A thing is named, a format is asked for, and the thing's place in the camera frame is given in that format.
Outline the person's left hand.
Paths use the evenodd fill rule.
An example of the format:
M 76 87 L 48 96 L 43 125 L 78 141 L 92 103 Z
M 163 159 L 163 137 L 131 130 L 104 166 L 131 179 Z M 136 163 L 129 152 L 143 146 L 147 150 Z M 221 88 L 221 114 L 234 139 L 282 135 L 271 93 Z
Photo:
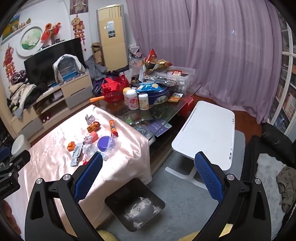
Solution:
M 19 226 L 17 225 L 15 217 L 12 214 L 11 206 L 5 200 L 1 201 L 1 211 L 4 213 L 4 216 L 7 218 L 9 224 L 12 226 L 14 231 L 18 235 L 21 235 L 21 230 L 20 230 Z

